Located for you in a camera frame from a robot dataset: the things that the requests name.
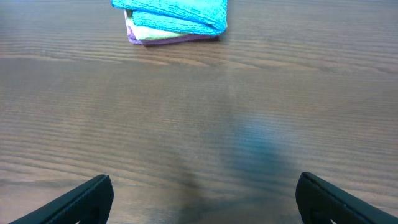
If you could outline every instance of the microfiber cloth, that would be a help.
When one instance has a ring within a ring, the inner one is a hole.
[[[180,37],[173,37],[167,39],[159,39],[159,40],[137,40],[136,34],[133,29],[130,27],[130,24],[127,22],[128,14],[125,11],[124,18],[126,19],[126,27],[127,27],[127,37],[129,41],[135,45],[158,45],[158,44],[172,44],[177,42],[189,41],[189,40],[201,40],[201,39],[215,39],[217,37],[210,35],[196,35],[196,34],[188,34]]]
[[[125,10],[124,17],[126,18],[126,25],[132,29],[132,32],[135,34],[137,40],[159,40],[188,35],[178,32],[157,30],[144,26],[136,26],[132,20],[132,10]]]
[[[201,35],[226,29],[227,0],[112,0],[112,6],[133,10],[136,26]]]

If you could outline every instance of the brown wooden surface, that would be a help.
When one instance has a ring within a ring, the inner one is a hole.
[[[109,223],[300,223],[303,171],[398,216],[398,2],[228,10],[145,48],[109,1],[0,1],[0,222],[102,173]]]

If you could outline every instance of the wood grain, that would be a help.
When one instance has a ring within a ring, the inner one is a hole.
[[[216,42],[0,2],[0,223],[109,174],[109,223],[301,223],[310,171],[398,216],[398,2],[230,1]]]

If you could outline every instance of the cloth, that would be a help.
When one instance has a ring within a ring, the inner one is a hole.
[[[226,29],[227,0],[112,0],[112,6],[133,10],[136,26],[213,36]]]
[[[124,18],[126,19],[126,28],[127,28],[127,37],[132,44],[135,45],[158,45],[158,44],[172,44],[177,42],[189,41],[189,40],[201,40],[201,39],[215,39],[217,37],[210,35],[196,35],[196,34],[188,34],[180,37],[167,38],[167,39],[159,39],[159,40],[137,40],[136,34],[133,29],[130,27],[127,22],[128,14],[124,13]]]
[[[132,20],[132,10],[129,9],[124,11],[124,17],[126,19],[126,24],[132,29],[132,32],[135,34],[137,40],[159,40],[187,35],[184,33],[169,32],[144,26],[136,26]]]

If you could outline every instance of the blue microfiber cloth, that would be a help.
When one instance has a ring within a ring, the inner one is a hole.
[[[137,26],[202,35],[226,29],[227,0],[112,0],[112,6],[133,10]]]

